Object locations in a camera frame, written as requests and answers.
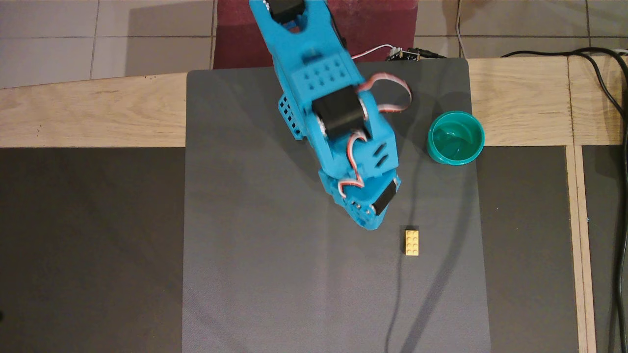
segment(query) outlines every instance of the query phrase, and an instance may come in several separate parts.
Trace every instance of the red mat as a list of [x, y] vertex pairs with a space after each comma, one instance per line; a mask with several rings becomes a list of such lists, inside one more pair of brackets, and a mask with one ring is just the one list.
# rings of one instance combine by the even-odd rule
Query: red mat
[[[380, 44], [414, 43], [417, 0], [328, 0], [340, 34], [353, 55]], [[356, 61], [380, 61], [381, 49]], [[214, 68], [265, 67], [273, 60], [255, 23], [249, 1], [218, 0]]]

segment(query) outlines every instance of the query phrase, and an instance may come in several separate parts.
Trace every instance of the green cup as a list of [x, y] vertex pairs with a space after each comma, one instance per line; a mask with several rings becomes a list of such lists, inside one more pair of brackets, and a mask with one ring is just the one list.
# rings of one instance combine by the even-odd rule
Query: green cup
[[484, 129], [473, 115], [462, 111], [441, 114], [428, 132], [428, 153], [441, 164], [464, 165], [484, 147]]

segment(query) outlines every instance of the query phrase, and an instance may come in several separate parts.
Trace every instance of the tiled floor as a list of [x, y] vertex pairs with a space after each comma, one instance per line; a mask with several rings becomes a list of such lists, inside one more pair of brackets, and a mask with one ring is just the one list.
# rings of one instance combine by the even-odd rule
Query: tiled floor
[[[210, 68], [216, 4], [0, 1], [0, 88]], [[415, 46], [459, 56], [456, 9], [418, 0]], [[463, 0], [461, 18], [469, 58], [628, 47], [628, 0]]]

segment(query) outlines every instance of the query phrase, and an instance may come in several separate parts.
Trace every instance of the yellow lego brick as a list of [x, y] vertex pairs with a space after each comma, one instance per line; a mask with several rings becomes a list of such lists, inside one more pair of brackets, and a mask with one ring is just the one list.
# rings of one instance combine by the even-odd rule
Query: yellow lego brick
[[419, 231], [406, 231], [406, 255], [419, 256]]

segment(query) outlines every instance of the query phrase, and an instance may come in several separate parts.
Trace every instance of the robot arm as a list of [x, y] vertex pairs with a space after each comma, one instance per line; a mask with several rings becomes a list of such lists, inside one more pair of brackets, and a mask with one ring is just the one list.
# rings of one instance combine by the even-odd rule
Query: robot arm
[[369, 92], [378, 78], [360, 74], [325, 1], [250, 5], [284, 92], [278, 109], [288, 128], [315, 150], [325, 191], [356, 223], [377, 229], [401, 184], [395, 135], [381, 114], [388, 110]]

